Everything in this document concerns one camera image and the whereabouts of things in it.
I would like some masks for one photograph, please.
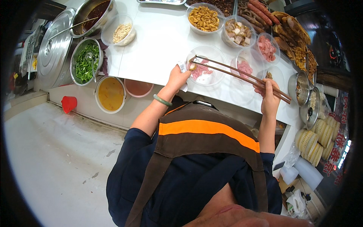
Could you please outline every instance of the chopsticks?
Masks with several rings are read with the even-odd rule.
[[[195,61],[189,61],[189,62],[194,63],[194,64],[198,64],[198,65],[202,65],[202,66],[206,66],[206,67],[208,67],[208,68],[212,68],[212,69],[215,69],[215,70],[218,70],[218,71],[220,71],[220,72],[226,73],[226,74],[228,74],[228,75],[231,75],[231,76],[237,77],[237,78],[239,78],[239,79],[241,79],[241,80],[243,80],[243,81],[246,81],[247,83],[251,83],[251,84],[255,85],[256,87],[258,87],[258,88],[260,88],[260,89],[262,89],[262,90],[265,90],[265,82],[264,82],[263,80],[261,80],[261,79],[257,78],[257,77],[254,77],[253,75],[250,75],[250,74],[248,74],[248,73],[245,73],[244,71],[241,71],[241,70],[239,70],[239,69],[233,68],[233,67],[231,67],[231,66],[229,66],[229,65],[226,65],[226,64],[223,64],[223,63],[220,63],[220,62],[217,62],[217,61],[214,61],[214,60],[208,59],[208,58],[200,57],[200,56],[197,56],[197,55],[196,55],[195,57],[193,57],[191,60],[194,60],[195,58],[205,59],[205,60],[208,60],[208,61],[214,62],[214,63],[216,63],[216,64],[222,65],[222,66],[224,66],[224,67],[227,67],[227,68],[233,69],[233,70],[235,70],[235,71],[237,71],[237,72],[239,72],[239,73],[242,73],[242,74],[244,74],[244,75],[246,75],[246,76],[248,76],[248,77],[250,77],[250,78],[252,78],[252,79],[254,79],[254,80],[258,81],[258,82],[260,82],[261,84],[258,84],[258,83],[254,82],[254,81],[251,81],[251,80],[249,80],[249,79],[243,78],[242,76],[239,76],[239,75],[236,75],[236,74],[230,73],[230,72],[228,72],[228,71],[225,71],[225,70],[222,70],[222,69],[219,69],[219,68],[216,68],[216,67],[210,66],[210,65],[204,65],[204,64],[201,64],[201,63],[198,63],[198,62],[195,62]],[[273,94],[274,94],[276,97],[278,97],[279,99],[281,99],[281,100],[285,101],[285,102],[286,102],[286,103],[288,103],[288,104],[290,104],[290,103],[291,103],[292,98],[291,98],[290,96],[288,96],[287,94],[285,94],[284,92],[280,91],[279,89],[277,89],[277,88],[275,88],[275,87],[273,87],[273,86],[272,86],[272,90],[273,90]]]

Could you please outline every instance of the bucket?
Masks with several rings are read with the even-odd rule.
[[[116,79],[121,85],[122,85],[122,89],[123,89],[123,100],[122,100],[122,104],[121,104],[121,106],[117,109],[117,110],[114,110],[114,111],[112,111],[112,110],[109,110],[109,109],[107,109],[107,108],[105,108],[104,106],[103,106],[103,104],[101,103],[101,100],[100,100],[100,98],[99,98],[99,89],[100,89],[100,86],[101,86],[101,84],[106,80],[106,79],[109,79],[109,78],[113,78],[113,79]],[[119,78],[116,78],[116,77],[103,77],[102,79],[100,79],[100,81],[97,83],[97,86],[96,86],[96,90],[95,90],[95,92],[94,92],[94,94],[95,94],[95,98],[96,98],[96,103],[97,103],[97,105],[98,105],[98,107],[103,111],[103,112],[105,112],[105,113],[109,113],[109,114],[114,114],[114,113],[117,113],[117,112],[119,112],[121,109],[122,109],[122,107],[124,106],[124,104],[125,104],[125,99],[126,99],[126,89],[125,89],[125,86],[124,86],[124,84],[123,84],[123,82],[119,79]]]
[[[150,94],[154,84],[124,79],[126,91],[133,97],[142,98]]]
[[[73,96],[64,96],[61,102],[65,114],[71,112],[77,106],[77,99]]]

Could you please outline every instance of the woman's left hand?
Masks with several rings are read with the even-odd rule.
[[[165,87],[171,89],[174,93],[178,93],[179,89],[187,82],[192,73],[186,71],[182,73],[179,65],[176,65],[170,72],[169,81]]]

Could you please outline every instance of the apron strap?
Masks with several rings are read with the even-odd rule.
[[[142,211],[168,169],[172,158],[154,153],[145,170],[145,176],[135,202],[127,217],[125,227],[140,227]]]
[[[266,176],[264,171],[252,171],[254,188],[257,195],[258,211],[268,212]]]

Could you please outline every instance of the shredded tofu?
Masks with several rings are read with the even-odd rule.
[[[131,31],[131,27],[132,25],[130,23],[120,24],[114,32],[113,42],[118,43],[121,40],[123,40],[127,36],[127,34]]]

